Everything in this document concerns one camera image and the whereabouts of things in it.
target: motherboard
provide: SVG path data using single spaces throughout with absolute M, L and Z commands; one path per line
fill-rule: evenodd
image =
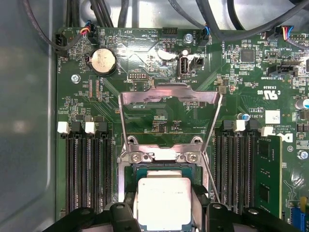
M 57 39 L 71 41 L 79 31 L 62 28 Z M 306 33 L 291 39 L 309 43 Z M 109 62 L 102 65 L 104 59 Z M 203 167 L 165 163 L 154 169 L 181 168 L 192 183 L 205 186 L 209 198 L 220 198 L 236 213 L 255 206 L 295 223 L 309 184 L 309 52 L 266 33 L 227 43 L 177 28 L 98 28 L 58 56 L 57 218 L 81 206 L 101 212 L 123 201 L 121 111 L 129 142 L 173 147 L 205 140 L 215 108 L 204 101 L 165 96 L 120 109 L 120 93 L 162 84 L 222 97 L 205 148 L 219 196 Z M 78 135 L 69 137 L 68 128 Z M 147 166 L 124 172 L 128 187 L 146 175 Z

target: mounting screw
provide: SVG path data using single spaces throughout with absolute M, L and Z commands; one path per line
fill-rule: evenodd
M 215 209 L 221 209 L 221 208 L 222 208 L 222 206 L 219 205 L 219 204 L 214 204 L 213 207 L 214 207 Z
M 71 81 L 74 83 L 74 84 L 78 84 L 80 83 L 81 81 L 81 76 L 78 75 L 78 74 L 74 74 L 71 76 Z
M 131 159 L 134 163 L 139 163 L 142 161 L 141 154 L 138 152 L 133 152 L 131 155 Z
M 298 157 L 299 159 L 301 159 L 301 160 L 307 159 L 308 156 L 309 156 L 308 152 L 307 152 L 307 151 L 303 151 L 303 150 L 300 150 L 300 151 L 298 152 L 298 155 L 297 155 L 297 157 Z
M 188 156 L 188 159 L 189 159 L 189 162 L 191 163 L 195 163 L 197 161 L 197 155 L 195 153 L 191 153 L 189 156 Z
M 255 209 L 249 209 L 248 212 L 254 215 L 259 214 L 259 212 L 257 212 Z
M 189 43 L 192 43 L 193 42 L 193 35 L 191 35 L 191 34 L 186 34 L 185 36 L 184 36 L 184 42 L 186 43 L 186 44 L 189 44 Z

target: cable connector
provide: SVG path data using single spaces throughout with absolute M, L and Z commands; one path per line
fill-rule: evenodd
M 89 21 L 88 27 L 90 27 L 90 32 L 87 33 L 88 40 L 91 42 L 91 44 L 99 44 L 98 41 L 98 30 L 95 24 L 93 24 L 91 21 Z
M 65 47 L 68 44 L 67 38 L 62 33 L 56 33 L 54 38 L 55 38 L 55 44 L 58 46 Z M 65 58 L 69 57 L 68 51 L 59 50 L 57 48 L 55 49 L 55 51 L 60 57 Z

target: cpu load lever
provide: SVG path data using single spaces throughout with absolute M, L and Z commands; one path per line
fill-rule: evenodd
M 205 138 L 199 139 L 199 143 L 175 144 L 173 147 L 161 148 L 158 145 L 140 145 L 136 138 L 129 143 L 124 106 L 132 103 L 155 103 L 162 98 L 176 97 L 180 102 L 205 102 L 216 107 L 210 113 L 212 121 L 208 124 Z M 125 197 L 125 167 L 133 163 L 151 163 L 154 160 L 173 160 L 176 163 L 194 163 L 203 167 L 203 186 L 208 189 L 208 179 L 213 186 L 214 194 L 218 196 L 214 181 L 207 161 L 206 148 L 211 138 L 211 133 L 218 117 L 222 94 L 217 91 L 193 91 L 186 84 L 159 84 L 150 87 L 147 91 L 122 92 L 119 94 L 119 110 L 124 136 L 124 147 L 118 158 L 118 199 L 123 201 Z

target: wire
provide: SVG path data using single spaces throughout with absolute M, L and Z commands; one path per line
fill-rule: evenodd
M 234 0 L 227 0 L 226 3 L 227 3 L 228 15 L 230 16 L 230 19 L 231 19 L 235 29 L 236 30 L 245 30 L 245 28 L 242 26 L 242 24 L 240 23 L 240 21 L 237 17 Z
M 291 31 L 293 30 L 294 26 L 291 26 L 288 33 L 287 33 L 287 39 L 290 38 L 290 34 L 291 34 Z
M 72 0 L 67 0 L 66 3 L 66 27 L 72 26 Z
M 284 41 L 286 41 L 286 29 L 285 29 L 285 27 L 282 27 L 282 34 L 283 34 Z
M 121 10 L 118 18 L 118 27 L 126 27 L 126 16 L 129 9 L 129 0 L 121 0 Z
M 97 0 L 90 0 L 93 12 L 95 13 L 95 16 L 97 18 L 98 24 L 100 27 L 106 27 L 106 23 L 104 21 L 103 14 L 101 12 L 101 9 L 98 6 Z
M 103 17 L 104 17 L 107 27 L 113 28 L 114 25 L 112 24 L 112 19 L 111 19 L 110 13 L 108 12 L 105 1 L 104 0 L 97 0 L 97 1 L 103 13 Z
M 207 32 L 207 35 L 209 35 L 209 33 L 210 33 L 210 31 L 209 31 L 209 27 L 207 27 L 207 26 L 204 26 L 204 29 L 206 30 L 206 32 Z
M 178 4 L 176 0 L 169 0 L 170 5 L 174 8 L 174 10 L 180 14 L 182 17 L 184 17 L 188 22 L 196 26 L 197 28 L 200 28 L 201 30 L 204 29 L 204 25 L 197 22 L 195 19 L 193 19 L 190 15 L 188 15 L 183 8 Z
M 73 27 L 79 28 L 79 0 L 71 0 L 72 1 L 72 23 Z
M 74 39 L 66 46 L 59 46 L 56 43 L 49 40 L 49 38 L 44 34 L 42 29 L 40 28 L 40 25 L 38 24 L 36 18 L 34 17 L 34 14 L 32 12 L 31 6 L 29 4 L 29 0 L 22 0 L 23 5 L 25 7 L 26 13 L 34 27 L 34 29 L 37 31 L 41 39 L 43 39 L 47 44 L 51 45 L 54 49 L 60 50 L 60 51 L 67 51 L 74 47 L 77 42 L 80 40 L 80 38 L 83 36 L 82 34 L 78 34 L 74 37 Z
M 82 35 L 85 35 L 85 34 L 87 34 L 88 32 L 90 32 L 90 29 L 89 29 L 89 28 L 83 28 L 83 29 L 80 30 L 80 33 L 81 33 Z
M 293 41 L 291 39 L 287 39 L 286 42 L 291 44 L 291 45 L 294 45 L 295 47 L 298 47 L 298 48 L 300 48 L 300 49 L 302 49 L 304 51 L 309 51 L 309 46 L 301 45 L 301 44 L 299 44 L 299 43 L 297 43 L 297 42 L 295 42 L 295 41 Z
M 298 13 L 301 9 L 303 9 L 306 5 L 309 4 L 309 0 L 304 0 L 297 6 L 293 7 L 292 9 L 288 10 L 281 16 L 271 20 L 270 22 L 263 24 L 259 27 L 256 27 L 251 30 L 246 30 L 243 33 L 239 34 L 225 34 L 223 33 L 218 25 L 217 22 L 213 16 L 211 7 L 209 5 L 209 0 L 196 0 L 199 10 L 201 11 L 201 14 L 204 18 L 204 20 L 207 22 L 207 25 L 210 27 L 213 34 L 222 41 L 235 41 L 235 40 L 243 40 L 247 39 L 248 37 L 254 36 L 258 33 L 268 31 L 272 29 L 273 27 L 285 22 L 289 18 L 291 18 L 293 15 Z

